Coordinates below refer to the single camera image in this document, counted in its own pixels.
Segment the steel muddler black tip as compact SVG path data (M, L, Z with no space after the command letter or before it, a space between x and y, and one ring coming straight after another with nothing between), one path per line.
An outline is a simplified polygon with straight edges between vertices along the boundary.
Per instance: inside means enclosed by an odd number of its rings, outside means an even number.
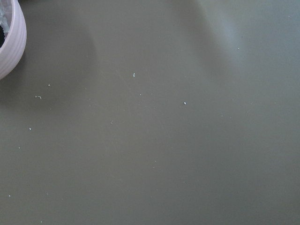
M0 47L3 46L4 42L5 42L4 30L3 30L2 26L0 26Z

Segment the pink bowl of ice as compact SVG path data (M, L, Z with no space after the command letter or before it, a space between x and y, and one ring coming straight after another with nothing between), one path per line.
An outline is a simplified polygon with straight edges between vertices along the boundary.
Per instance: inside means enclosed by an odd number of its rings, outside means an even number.
M17 0L0 2L0 25L5 34L5 42L0 48L0 77L2 79L19 63L26 46L26 22Z

